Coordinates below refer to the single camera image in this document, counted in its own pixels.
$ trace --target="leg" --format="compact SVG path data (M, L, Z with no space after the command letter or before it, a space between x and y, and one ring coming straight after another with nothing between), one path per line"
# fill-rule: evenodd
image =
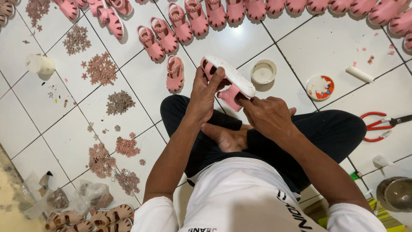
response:
M178 128L186 113L189 101L190 98L182 95L172 95L163 100L160 114L169 137ZM242 121L217 110L214 110L208 123L231 130L239 130L242 126ZM223 153L213 140L200 131L190 152L185 173L188 177L192 177L208 165L228 158L228 155L228 153Z
M292 116L292 122L315 146L337 163L342 162L362 141L366 126L359 117L339 110ZM267 160L302 191L310 185L298 162L276 143L256 130L248 130L248 152Z

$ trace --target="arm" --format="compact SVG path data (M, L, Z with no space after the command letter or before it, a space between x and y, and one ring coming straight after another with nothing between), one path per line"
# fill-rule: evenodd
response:
M313 145L292 123L286 103L275 97L241 99L250 124L288 152L303 168L329 206L351 203L372 211L361 190L342 167Z
M221 88L219 84L225 77L225 70L218 68L209 84L203 78L203 74L199 67L196 70L186 114L147 178L143 203L157 196L166 196L173 200L173 193L185 171L200 127L213 114L215 93Z

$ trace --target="foot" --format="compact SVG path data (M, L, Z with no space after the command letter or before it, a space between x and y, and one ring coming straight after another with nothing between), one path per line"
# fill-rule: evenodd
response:
M209 123L204 123L201 130L222 152L241 152L248 148L247 130L234 131Z

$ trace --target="red scissors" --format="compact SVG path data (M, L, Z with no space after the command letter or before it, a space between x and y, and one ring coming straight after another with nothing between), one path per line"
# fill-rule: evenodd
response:
M374 112L366 113L366 114L362 115L360 118L363 119L364 117L369 116L369 115L386 116L385 113L375 112L374 111ZM374 122L372 124L367 125L366 130L391 129L391 128L395 127L397 124L408 122L408 121L411 121L411 120L412 120L412 114L407 115L407 116L403 116L403 117L400 117L400 118L385 117L385 118L382 118L381 120L379 120L377 122ZM387 125L387 126L376 126L378 124L385 123L385 122L389 122L389 125ZM388 137L391 133L392 133L392 130L388 130L376 139L368 139L368 138L365 137L365 138L363 138L363 140L368 141L368 142L378 142L378 141L381 141L382 139Z

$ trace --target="white t-shirt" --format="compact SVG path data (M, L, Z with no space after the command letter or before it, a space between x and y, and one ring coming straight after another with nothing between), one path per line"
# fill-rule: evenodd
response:
M324 232L303 213L293 193L269 164L227 158L198 176L179 229L173 202L155 197L134 214L131 232ZM347 203L330 208L330 232L386 232L366 209Z

